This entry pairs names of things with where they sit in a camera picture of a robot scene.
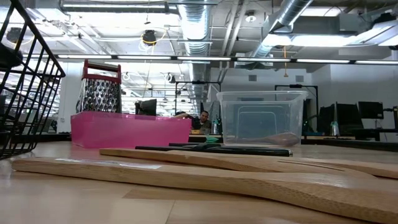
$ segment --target wooden table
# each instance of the wooden table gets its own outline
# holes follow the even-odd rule
[[[398,163],[394,152],[332,146],[292,150],[295,157]],[[100,156],[96,150],[72,146],[70,142],[41,143],[20,157],[27,156],[132,161]],[[254,197],[13,172],[10,163],[9,159],[0,161],[1,224],[359,223]]]

